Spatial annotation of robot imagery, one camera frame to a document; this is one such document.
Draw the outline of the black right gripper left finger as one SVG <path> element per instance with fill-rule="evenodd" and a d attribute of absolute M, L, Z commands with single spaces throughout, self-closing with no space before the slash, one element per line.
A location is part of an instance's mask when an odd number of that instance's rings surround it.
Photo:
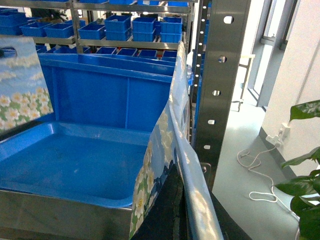
<path fill-rule="evenodd" d="M 185 197 L 182 178 L 174 164 L 154 205 L 133 240 L 184 240 Z"/>

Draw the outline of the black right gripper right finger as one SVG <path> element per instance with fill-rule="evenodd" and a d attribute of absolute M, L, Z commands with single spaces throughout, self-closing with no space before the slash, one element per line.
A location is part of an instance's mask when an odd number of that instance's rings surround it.
<path fill-rule="evenodd" d="M 233 220 L 212 192 L 210 197 L 225 240 L 251 240 L 252 238 Z"/>

